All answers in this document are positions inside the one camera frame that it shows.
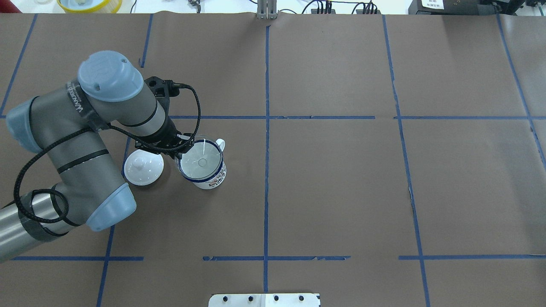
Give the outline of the white pedestal column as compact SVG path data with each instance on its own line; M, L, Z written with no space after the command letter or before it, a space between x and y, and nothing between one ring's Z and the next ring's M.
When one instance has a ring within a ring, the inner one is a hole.
M238 293L212 295L209 307L320 307L315 293Z

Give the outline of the black computer box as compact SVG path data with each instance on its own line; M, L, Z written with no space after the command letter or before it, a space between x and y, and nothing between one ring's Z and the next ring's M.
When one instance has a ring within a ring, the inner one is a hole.
M412 0L409 15L514 15L525 0Z

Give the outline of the yellow tape roll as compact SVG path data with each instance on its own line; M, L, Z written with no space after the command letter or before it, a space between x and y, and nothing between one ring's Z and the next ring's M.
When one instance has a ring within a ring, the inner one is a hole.
M122 0L57 0L56 3L69 14L115 14Z

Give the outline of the white ceramic lid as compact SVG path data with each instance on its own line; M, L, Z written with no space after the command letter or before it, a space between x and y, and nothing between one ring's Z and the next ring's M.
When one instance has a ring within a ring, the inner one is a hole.
M156 182L164 170L164 158L143 150L132 152L123 164L125 178L136 186Z

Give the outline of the aluminium frame post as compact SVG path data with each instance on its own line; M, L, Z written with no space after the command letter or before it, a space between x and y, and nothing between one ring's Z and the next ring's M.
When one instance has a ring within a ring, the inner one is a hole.
M258 20L277 19L277 0L255 0Z

